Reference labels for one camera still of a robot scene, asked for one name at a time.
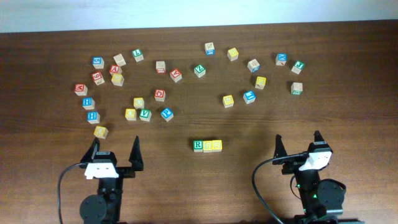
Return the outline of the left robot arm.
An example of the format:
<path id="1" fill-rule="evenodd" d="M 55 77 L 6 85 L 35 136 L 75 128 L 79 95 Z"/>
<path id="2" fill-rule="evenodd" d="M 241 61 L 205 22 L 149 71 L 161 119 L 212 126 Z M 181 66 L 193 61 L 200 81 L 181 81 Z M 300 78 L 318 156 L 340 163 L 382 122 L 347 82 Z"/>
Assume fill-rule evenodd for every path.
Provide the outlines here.
<path id="1" fill-rule="evenodd" d="M 85 177 L 98 180 L 97 193 L 88 196 L 80 205 L 84 223 L 118 223 L 121 211 L 124 179 L 133 179 L 144 170 L 139 137 L 136 137 L 129 156 L 130 166 L 118 167 L 111 151 L 100 151 L 100 140 L 94 138 L 81 158 L 80 168 Z"/>

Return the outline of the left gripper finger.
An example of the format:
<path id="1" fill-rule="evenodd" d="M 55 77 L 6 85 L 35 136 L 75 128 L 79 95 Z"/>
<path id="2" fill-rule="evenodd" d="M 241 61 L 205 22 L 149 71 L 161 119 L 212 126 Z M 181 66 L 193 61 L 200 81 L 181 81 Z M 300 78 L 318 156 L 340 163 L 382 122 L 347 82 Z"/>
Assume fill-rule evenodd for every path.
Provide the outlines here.
<path id="1" fill-rule="evenodd" d="M 81 163 L 92 162 L 95 157 L 95 154 L 98 152 L 99 149 L 100 149 L 100 140 L 98 138 L 94 138 L 93 142 L 91 143 L 90 148 L 87 150 L 87 152 L 81 158 L 80 162 Z"/>
<path id="2" fill-rule="evenodd" d="M 132 169 L 134 171 L 144 170 L 144 161 L 141 155 L 140 140 L 139 136 L 136 136 L 132 150 L 129 156 L 129 162 L 132 164 Z"/>

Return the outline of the green R block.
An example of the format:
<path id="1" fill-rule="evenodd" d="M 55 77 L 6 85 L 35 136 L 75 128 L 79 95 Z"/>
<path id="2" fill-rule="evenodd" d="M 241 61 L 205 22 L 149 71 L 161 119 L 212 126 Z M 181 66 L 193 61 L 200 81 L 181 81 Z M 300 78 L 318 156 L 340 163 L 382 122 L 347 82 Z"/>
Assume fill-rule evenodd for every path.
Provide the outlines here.
<path id="1" fill-rule="evenodd" d="M 194 152 L 202 152 L 203 151 L 203 141 L 202 140 L 194 140 L 193 141 L 193 151 Z"/>

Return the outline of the yellow S block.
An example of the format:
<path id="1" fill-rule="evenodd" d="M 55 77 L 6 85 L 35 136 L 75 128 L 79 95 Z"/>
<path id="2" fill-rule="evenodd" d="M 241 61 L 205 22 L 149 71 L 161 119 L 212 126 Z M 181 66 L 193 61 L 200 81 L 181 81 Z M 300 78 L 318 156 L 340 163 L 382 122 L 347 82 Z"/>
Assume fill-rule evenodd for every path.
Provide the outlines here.
<path id="1" fill-rule="evenodd" d="M 212 151 L 221 152 L 223 149 L 223 142 L 220 139 L 212 140 Z"/>
<path id="2" fill-rule="evenodd" d="M 213 141 L 203 141 L 203 152 L 213 152 Z"/>

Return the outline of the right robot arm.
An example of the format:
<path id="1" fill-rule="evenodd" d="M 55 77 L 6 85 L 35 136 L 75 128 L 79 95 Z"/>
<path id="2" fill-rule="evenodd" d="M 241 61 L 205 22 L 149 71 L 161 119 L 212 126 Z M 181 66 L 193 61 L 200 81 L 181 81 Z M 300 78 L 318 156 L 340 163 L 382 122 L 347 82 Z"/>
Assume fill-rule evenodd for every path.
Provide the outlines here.
<path id="1" fill-rule="evenodd" d="M 288 155 L 282 136 L 275 137 L 274 165 L 282 166 L 282 174 L 296 180 L 303 215 L 294 216 L 295 223 L 338 223 L 343 214 L 346 186 L 333 179 L 321 179 L 319 172 L 329 165 L 333 150 L 319 131 L 314 141 L 300 154 Z"/>

